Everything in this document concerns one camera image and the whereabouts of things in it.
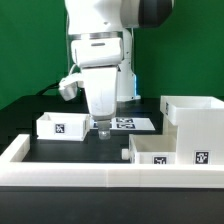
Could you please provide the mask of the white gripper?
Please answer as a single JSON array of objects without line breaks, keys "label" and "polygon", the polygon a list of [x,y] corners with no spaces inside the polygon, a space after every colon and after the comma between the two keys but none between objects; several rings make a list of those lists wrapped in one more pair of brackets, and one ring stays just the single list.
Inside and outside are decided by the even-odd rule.
[{"label": "white gripper", "polygon": [[101,140],[111,137],[109,120],[116,114],[117,73],[116,66],[82,70],[89,113],[98,121],[98,135]]}]

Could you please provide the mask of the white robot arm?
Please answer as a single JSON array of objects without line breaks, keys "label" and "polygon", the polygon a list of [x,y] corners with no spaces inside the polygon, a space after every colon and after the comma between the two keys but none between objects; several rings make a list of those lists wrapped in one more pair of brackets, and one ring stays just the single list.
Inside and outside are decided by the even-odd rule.
[{"label": "white robot arm", "polygon": [[64,99],[85,90],[99,138],[110,137],[119,102],[138,98],[132,71],[132,28],[155,28],[172,13],[174,0],[64,0],[73,65],[59,84]]}]

